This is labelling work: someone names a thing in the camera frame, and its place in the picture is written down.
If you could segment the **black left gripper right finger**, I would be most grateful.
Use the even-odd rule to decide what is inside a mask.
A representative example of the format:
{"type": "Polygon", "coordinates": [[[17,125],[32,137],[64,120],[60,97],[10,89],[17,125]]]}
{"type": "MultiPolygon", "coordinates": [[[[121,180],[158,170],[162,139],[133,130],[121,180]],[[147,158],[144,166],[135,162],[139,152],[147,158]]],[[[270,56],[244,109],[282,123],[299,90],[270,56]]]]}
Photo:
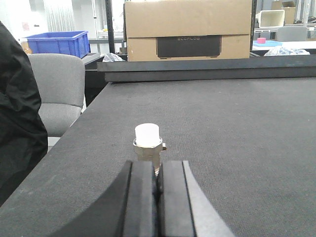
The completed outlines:
{"type": "Polygon", "coordinates": [[[188,161],[165,161],[158,177],[160,237],[233,237],[197,183],[188,161]]]}

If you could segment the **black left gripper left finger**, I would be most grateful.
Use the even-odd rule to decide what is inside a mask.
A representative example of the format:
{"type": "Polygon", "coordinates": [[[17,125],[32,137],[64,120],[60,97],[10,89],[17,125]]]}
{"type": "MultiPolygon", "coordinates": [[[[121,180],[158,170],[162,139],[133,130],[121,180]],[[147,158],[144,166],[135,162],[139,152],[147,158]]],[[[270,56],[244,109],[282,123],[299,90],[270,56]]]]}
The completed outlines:
{"type": "Polygon", "coordinates": [[[149,161],[126,161],[111,185],[53,237],[155,237],[156,178],[149,161]]]}

